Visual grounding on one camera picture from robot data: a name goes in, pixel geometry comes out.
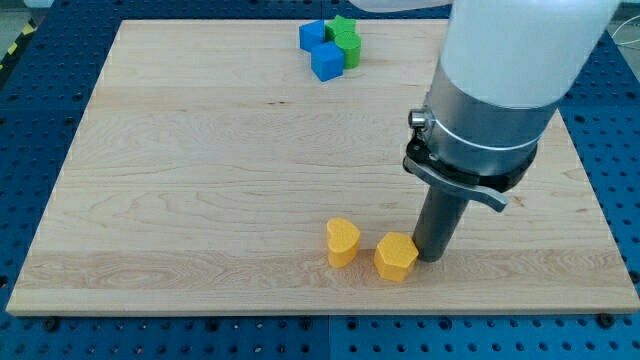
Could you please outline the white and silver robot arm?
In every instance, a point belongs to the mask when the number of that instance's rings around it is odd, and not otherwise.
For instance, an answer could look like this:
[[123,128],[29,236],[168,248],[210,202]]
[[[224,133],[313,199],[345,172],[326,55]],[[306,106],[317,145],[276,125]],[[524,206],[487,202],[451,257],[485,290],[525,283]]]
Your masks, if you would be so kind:
[[477,201],[502,211],[505,192],[616,12],[618,0],[451,2],[446,37],[405,169],[430,186],[426,209]]

